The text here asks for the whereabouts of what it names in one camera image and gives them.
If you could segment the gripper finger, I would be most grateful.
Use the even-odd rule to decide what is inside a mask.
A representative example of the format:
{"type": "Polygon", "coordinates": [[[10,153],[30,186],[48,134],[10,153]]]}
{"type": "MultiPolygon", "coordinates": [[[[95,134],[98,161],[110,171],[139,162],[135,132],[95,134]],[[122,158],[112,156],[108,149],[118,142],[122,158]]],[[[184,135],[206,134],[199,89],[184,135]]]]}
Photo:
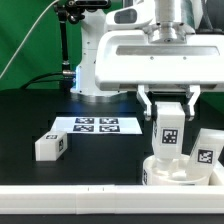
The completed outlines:
{"type": "Polygon", "coordinates": [[[185,119],[187,121],[192,121],[195,117],[194,105],[197,102],[200,94],[201,88],[199,85],[189,85],[186,89],[187,103],[183,105],[183,110],[185,112],[185,119]]]}
{"type": "Polygon", "coordinates": [[[137,87],[136,97],[140,104],[142,105],[144,111],[143,115],[147,121],[157,119],[157,106],[153,104],[147,96],[146,87],[144,85],[139,85],[137,87]]]}

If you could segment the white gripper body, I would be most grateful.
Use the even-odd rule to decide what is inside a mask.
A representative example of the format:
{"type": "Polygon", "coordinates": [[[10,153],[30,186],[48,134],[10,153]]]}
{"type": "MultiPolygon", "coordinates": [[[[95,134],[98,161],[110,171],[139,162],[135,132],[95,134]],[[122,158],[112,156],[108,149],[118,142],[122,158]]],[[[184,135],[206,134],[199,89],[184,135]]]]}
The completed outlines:
{"type": "Polygon", "coordinates": [[[99,42],[95,83],[101,90],[203,91],[224,88],[224,35],[188,35],[151,43],[141,30],[111,31],[99,42]]]}

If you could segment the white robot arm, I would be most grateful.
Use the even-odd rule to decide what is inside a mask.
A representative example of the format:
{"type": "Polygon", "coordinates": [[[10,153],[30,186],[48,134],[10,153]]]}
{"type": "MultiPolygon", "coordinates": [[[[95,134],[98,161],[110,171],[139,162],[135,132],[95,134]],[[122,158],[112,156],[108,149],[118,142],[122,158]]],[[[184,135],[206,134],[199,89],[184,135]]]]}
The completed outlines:
{"type": "Polygon", "coordinates": [[[150,119],[158,107],[149,92],[180,92],[192,119],[202,92],[224,91],[224,35],[196,32],[203,15],[200,0],[133,0],[109,13],[103,12],[103,1],[76,5],[84,9],[84,20],[72,93],[105,102],[135,91],[150,119]]]}

